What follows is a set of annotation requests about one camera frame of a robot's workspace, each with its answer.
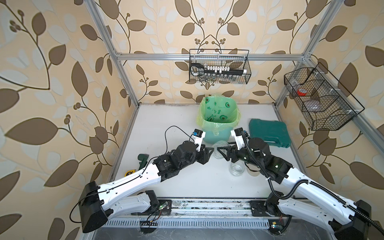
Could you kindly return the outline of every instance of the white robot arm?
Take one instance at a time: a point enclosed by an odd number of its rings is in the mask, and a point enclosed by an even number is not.
[[[201,164],[208,162],[213,148],[202,144],[204,135],[204,132],[195,129],[194,143],[185,141],[176,150],[157,157],[153,163],[148,163],[144,169],[100,186],[95,182],[87,184],[78,202],[83,232],[94,231],[108,219],[121,214],[159,208],[159,201],[153,191],[129,196],[177,175],[181,169],[196,161]],[[277,215],[279,210],[283,214],[301,218],[329,231],[338,240],[366,240],[370,225],[384,233],[383,229],[370,219],[371,207],[366,202],[354,202],[321,186],[292,164],[271,155],[268,144],[263,140],[252,138],[247,141],[248,134],[242,128],[232,130],[232,135],[236,142],[230,144],[235,144],[234,146],[217,149],[227,161],[242,160],[260,168],[272,191],[266,201],[266,211],[269,214]],[[291,188],[291,192],[283,196],[273,189],[271,181]],[[291,198],[295,191],[317,206]]]

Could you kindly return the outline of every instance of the hanging wire basket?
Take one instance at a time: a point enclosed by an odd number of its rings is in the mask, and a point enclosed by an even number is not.
[[[326,80],[325,70],[337,80],[337,87]],[[365,109],[321,63],[315,68],[300,68],[285,74],[284,84],[313,131],[339,130]]]
[[[249,50],[190,49],[189,81],[194,84],[247,84],[251,77]]]

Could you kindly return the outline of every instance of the trash bin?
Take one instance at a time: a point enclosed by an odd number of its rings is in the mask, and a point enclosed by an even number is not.
[[[196,123],[206,132],[204,141],[214,144],[228,141],[239,120],[240,111],[232,98],[210,96],[201,101]]]

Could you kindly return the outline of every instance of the yellow tape measure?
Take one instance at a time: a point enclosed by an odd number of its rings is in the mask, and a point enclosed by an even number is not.
[[[135,169],[129,170],[128,172],[125,173],[125,176],[131,175],[132,173],[136,172]]]

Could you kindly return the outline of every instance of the wallpaper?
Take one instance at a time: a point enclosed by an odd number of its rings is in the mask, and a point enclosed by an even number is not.
[[[302,53],[327,0],[96,0],[122,53]]]
[[[73,240],[134,107],[84,4],[0,0],[0,21],[0,239]]]
[[[362,112],[383,130],[384,2],[345,1],[312,57],[322,62],[366,107]],[[292,141],[311,178],[354,201],[372,206],[372,219],[384,222],[384,157],[353,122],[338,131],[310,131],[292,96],[280,107]],[[369,239],[384,239],[370,230]]]
[[[251,61],[248,84],[191,83],[188,64],[181,61],[124,61],[126,73],[141,103],[199,104],[204,96],[224,95],[237,103],[273,103],[284,87],[292,61]]]
[[[343,4],[312,58],[340,79],[366,108],[362,114],[384,135],[384,2]]]

